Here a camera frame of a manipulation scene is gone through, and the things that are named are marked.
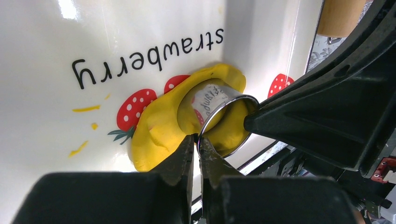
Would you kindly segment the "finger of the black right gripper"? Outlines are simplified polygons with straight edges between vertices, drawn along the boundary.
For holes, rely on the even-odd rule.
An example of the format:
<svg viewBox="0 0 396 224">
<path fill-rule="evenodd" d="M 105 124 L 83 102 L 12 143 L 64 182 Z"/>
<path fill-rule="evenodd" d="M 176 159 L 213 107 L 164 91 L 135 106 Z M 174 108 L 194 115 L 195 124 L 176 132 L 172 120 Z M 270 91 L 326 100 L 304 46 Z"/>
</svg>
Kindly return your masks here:
<svg viewBox="0 0 396 224">
<path fill-rule="evenodd" d="M 395 1 L 373 1 L 329 57 L 262 102 L 244 128 L 370 178 L 396 144 Z"/>
</svg>

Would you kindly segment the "strawberry print rectangular tray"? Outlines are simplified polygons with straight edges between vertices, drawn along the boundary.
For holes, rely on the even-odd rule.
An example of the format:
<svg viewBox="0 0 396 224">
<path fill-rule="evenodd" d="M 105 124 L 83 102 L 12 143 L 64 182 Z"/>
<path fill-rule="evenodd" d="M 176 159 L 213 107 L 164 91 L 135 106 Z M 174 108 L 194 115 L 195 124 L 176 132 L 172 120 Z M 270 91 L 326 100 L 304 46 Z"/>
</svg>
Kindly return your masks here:
<svg viewBox="0 0 396 224">
<path fill-rule="evenodd" d="M 245 94 L 307 68 L 320 0 L 3 0 L 0 3 L 0 221 L 58 171 L 133 172 L 119 113 L 141 90 L 227 63 Z"/>
</svg>

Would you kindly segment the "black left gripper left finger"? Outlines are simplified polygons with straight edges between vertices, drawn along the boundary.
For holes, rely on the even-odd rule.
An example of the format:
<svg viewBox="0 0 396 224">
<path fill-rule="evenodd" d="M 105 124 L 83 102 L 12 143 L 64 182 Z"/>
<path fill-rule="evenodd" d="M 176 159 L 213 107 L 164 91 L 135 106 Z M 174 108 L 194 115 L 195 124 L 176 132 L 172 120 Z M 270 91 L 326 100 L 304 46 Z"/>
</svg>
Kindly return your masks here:
<svg viewBox="0 0 396 224">
<path fill-rule="evenodd" d="M 49 173 L 21 204 L 15 224 L 188 224 L 194 136 L 148 172 Z"/>
</svg>

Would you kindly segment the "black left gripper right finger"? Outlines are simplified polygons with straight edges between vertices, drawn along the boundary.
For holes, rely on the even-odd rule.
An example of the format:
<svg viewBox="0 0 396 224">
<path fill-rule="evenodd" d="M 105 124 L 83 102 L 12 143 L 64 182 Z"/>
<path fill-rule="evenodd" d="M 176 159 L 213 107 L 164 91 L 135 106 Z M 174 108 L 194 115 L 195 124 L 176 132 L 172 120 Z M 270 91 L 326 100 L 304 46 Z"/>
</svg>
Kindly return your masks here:
<svg viewBox="0 0 396 224">
<path fill-rule="evenodd" d="M 209 224 L 355 224 L 341 187 L 323 177 L 245 176 L 199 141 L 202 211 Z"/>
</svg>

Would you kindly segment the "wooden dough roller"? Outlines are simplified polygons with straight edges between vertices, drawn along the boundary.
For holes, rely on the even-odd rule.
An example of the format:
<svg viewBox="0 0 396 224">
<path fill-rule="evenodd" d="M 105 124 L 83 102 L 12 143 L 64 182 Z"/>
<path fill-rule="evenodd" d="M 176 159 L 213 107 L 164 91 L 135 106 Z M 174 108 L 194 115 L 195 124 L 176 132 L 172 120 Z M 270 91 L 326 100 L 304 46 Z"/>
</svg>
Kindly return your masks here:
<svg viewBox="0 0 396 224">
<path fill-rule="evenodd" d="M 332 38 L 347 37 L 358 24 L 365 0 L 325 0 L 317 34 Z"/>
</svg>

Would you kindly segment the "clear tape roll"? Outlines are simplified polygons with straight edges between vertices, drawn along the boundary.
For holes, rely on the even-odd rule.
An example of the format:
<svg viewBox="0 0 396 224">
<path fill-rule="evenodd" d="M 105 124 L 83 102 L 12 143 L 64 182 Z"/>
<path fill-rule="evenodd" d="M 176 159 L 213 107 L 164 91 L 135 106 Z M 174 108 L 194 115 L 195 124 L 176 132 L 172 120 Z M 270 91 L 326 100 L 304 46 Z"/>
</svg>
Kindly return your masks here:
<svg viewBox="0 0 396 224">
<path fill-rule="evenodd" d="M 191 91 L 191 108 L 201 126 L 197 146 L 205 138 L 224 158 L 237 152 L 251 135 L 244 119 L 258 109 L 258 100 L 226 84 L 203 84 Z"/>
</svg>

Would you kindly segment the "floral tablecloth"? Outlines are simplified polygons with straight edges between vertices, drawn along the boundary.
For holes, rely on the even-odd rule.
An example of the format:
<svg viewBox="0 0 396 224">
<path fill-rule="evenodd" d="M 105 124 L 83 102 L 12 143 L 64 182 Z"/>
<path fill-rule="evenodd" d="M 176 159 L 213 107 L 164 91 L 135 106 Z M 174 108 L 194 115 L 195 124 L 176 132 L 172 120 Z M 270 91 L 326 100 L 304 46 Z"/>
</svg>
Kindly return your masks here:
<svg viewBox="0 0 396 224">
<path fill-rule="evenodd" d="M 309 58 L 308 71 L 323 62 L 344 40 L 345 38 L 329 38 L 316 35 Z M 275 141 L 239 167 L 238 170 L 243 175 L 277 176 L 281 162 L 286 161 L 286 158 L 293 151 L 295 151 L 294 147 Z"/>
</svg>

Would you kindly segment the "yellow dough piece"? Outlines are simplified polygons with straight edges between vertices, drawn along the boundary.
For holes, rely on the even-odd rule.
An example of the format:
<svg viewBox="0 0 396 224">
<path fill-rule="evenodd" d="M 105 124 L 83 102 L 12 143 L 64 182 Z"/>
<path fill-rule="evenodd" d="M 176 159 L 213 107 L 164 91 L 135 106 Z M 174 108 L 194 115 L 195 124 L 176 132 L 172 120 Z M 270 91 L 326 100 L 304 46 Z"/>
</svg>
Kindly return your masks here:
<svg viewBox="0 0 396 224">
<path fill-rule="evenodd" d="M 175 152 L 187 135 L 198 134 L 200 124 L 191 108 L 192 89 L 203 84 L 226 84 L 244 94 L 246 78 L 227 64 L 201 69 L 154 100 L 142 112 L 131 141 L 134 167 L 147 172 Z"/>
</svg>

